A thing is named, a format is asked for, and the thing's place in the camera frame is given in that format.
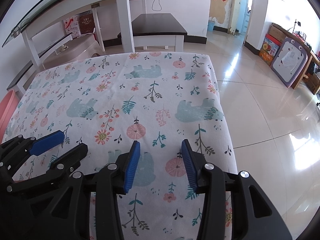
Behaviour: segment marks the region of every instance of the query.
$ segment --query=baseboard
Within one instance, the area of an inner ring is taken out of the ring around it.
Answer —
[[[249,49],[253,54],[259,56],[260,50],[256,49],[254,46],[252,46],[250,43],[244,42],[244,46]]]
[[[228,33],[228,29],[222,28],[222,27],[218,27],[218,26],[213,27],[213,30],[214,31],[218,31],[218,32]]]
[[[187,36],[184,36],[184,42],[206,44],[207,37],[187,35]],[[105,48],[111,47],[111,46],[116,46],[116,45],[121,45],[121,44],[122,44],[121,38],[115,38],[115,39],[103,41],[103,45]]]
[[[184,36],[184,42],[206,44],[207,37],[187,35],[187,36]]]

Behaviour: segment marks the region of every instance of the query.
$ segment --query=white tiled floor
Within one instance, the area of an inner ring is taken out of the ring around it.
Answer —
[[[207,38],[207,44],[184,43],[184,50],[210,56],[238,170],[252,174],[296,239],[320,205],[317,96],[302,82],[296,90],[287,88],[242,46],[242,35],[214,31]],[[121,46],[106,49],[122,52]]]

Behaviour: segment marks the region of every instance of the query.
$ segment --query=floral bed sheet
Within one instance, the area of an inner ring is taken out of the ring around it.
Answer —
[[[132,189],[118,196],[125,239],[196,239],[204,196],[196,195],[180,154],[183,139],[223,171],[237,173],[219,89],[209,56],[181,52],[126,53],[90,58],[36,75],[7,127],[40,138],[56,130],[64,143],[31,156],[14,180],[44,174],[51,162],[79,143],[88,154],[78,171],[98,172],[141,143]],[[95,234],[91,197],[90,239]],[[226,239],[231,238],[226,193]]]

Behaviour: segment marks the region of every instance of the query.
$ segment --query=blue trash bin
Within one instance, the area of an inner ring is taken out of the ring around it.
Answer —
[[[208,31],[212,32],[213,31],[213,27],[215,25],[214,21],[208,21]]]

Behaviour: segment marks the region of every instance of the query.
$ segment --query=blue rubber pad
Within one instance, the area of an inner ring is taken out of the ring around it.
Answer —
[[[183,158],[184,167],[186,168],[189,185],[194,191],[196,191],[196,189],[198,188],[197,171],[193,164],[190,152],[185,141],[182,141],[181,144],[181,155]]]
[[[127,170],[125,172],[125,176],[124,176],[124,192],[128,193],[129,190],[132,188],[132,184],[133,184],[133,180],[134,180],[134,176],[136,174],[136,169],[138,166],[138,162],[139,162],[139,158],[140,158],[140,143],[137,142],[135,145],[135,148],[133,149]]]
[[[63,140],[64,133],[62,131],[56,131],[45,137],[42,137],[33,143],[32,148],[29,150],[30,155],[39,156],[53,147],[63,143]]]

